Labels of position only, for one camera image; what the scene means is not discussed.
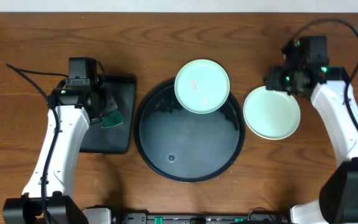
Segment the green sponge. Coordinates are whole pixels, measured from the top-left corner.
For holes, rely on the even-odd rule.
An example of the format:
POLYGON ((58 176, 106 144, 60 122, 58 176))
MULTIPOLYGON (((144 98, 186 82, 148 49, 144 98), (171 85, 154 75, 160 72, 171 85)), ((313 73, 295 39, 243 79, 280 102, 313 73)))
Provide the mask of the green sponge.
POLYGON ((103 116, 101 121, 102 128, 112 128, 124 122, 123 116, 119 110, 113 110, 106 116, 103 116))

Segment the light green plate front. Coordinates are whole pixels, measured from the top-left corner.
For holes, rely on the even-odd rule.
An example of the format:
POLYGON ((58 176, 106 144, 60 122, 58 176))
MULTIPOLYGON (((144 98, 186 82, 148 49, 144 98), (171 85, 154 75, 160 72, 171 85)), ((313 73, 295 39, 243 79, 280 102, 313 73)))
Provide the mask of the light green plate front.
POLYGON ((301 119, 300 107, 296 99, 281 91, 267 90, 265 86, 252 90, 243 106, 244 120, 286 121, 301 119))

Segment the light green plate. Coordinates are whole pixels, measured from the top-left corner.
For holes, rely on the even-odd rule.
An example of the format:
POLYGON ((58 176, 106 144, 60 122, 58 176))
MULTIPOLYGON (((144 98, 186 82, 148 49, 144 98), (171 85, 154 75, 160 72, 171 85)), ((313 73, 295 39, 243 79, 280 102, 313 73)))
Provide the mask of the light green plate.
POLYGON ((230 80, 220 64, 206 59, 188 62, 177 73, 174 92, 186 110, 196 114, 212 113, 227 100, 230 80))
POLYGON ((281 91, 267 90, 265 86, 252 90, 243 106, 244 120, 286 121, 301 119, 300 107, 296 99, 281 91))

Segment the yellow plate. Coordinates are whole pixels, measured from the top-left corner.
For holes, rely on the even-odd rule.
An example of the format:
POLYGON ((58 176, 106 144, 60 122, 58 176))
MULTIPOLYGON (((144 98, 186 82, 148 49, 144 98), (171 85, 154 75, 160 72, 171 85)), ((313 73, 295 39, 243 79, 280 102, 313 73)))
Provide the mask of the yellow plate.
POLYGON ((291 136, 299 127, 300 121, 248 121, 246 124, 256 135, 269 140, 281 140, 291 136))

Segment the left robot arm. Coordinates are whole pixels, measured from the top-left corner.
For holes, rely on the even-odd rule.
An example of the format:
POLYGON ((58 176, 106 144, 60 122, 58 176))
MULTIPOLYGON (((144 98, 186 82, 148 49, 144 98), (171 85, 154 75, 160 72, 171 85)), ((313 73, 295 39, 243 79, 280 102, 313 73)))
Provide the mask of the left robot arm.
POLYGON ((89 57, 71 57, 68 74, 47 95, 30 71, 11 69, 27 80, 45 99, 48 126, 36 167, 19 198, 5 201, 5 223, 114 223, 110 208, 80 209, 73 200, 74 177, 83 138, 94 120, 103 120, 116 105, 101 89, 101 63, 89 57))

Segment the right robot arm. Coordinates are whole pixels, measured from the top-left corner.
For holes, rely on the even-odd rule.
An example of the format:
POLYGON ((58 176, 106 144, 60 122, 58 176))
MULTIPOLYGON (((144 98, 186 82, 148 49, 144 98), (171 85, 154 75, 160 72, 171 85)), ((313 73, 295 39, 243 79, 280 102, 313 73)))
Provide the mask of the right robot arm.
POLYGON ((328 41, 291 39, 285 63, 265 77, 268 90, 305 95, 318 111, 333 145, 337 169, 310 203, 290 209, 293 223, 358 223, 358 106, 344 67, 329 65, 328 41))

